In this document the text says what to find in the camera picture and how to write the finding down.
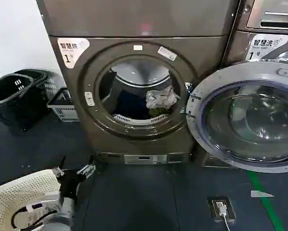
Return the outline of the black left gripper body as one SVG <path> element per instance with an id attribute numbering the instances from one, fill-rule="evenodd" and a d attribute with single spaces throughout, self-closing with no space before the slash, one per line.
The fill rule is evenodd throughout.
<path id="1" fill-rule="evenodd" d="M 86 180 L 86 175 L 81 169 L 65 169 L 58 173 L 60 183 L 60 196 L 77 200 L 77 190 L 80 183 Z"/>

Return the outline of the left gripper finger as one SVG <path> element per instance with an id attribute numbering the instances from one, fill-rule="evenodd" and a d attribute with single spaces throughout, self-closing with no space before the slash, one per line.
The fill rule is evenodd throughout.
<path id="1" fill-rule="evenodd" d="M 59 178 L 59 177 L 64 175 L 63 165 L 65 163 L 65 160 L 66 160 L 66 156 L 64 156 L 62 158 L 62 160 L 60 161 L 60 163 L 57 166 L 54 166 L 52 168 L 52 172 L 53 172 L 53 174 L 55 175 L 56 178 Z"/>
<path id="2" fill-rule="evenodd" d="M 94 161 L 94 156 L 91 155 L 89 157 L 88 164 L 86 164 L 79 171 L 77 171 L 77 175 L 84 177 L 85 179 L 88 179 L 94 174 L 95 170 L 96 170 L 96 164 Z"/>

